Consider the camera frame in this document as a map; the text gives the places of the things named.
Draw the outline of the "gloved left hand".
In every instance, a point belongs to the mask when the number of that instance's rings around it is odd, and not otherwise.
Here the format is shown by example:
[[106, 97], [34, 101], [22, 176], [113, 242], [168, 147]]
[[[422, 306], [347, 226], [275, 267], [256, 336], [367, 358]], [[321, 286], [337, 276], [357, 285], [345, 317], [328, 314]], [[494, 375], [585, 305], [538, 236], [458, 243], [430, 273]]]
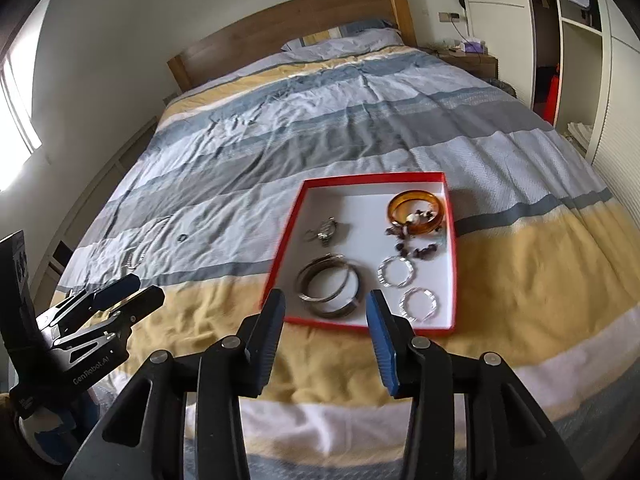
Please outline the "gloved left hand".
[[62, 479], [86, 434], [68, 417], [48, 410], [26, 420], [1, 395], [1, 478]]

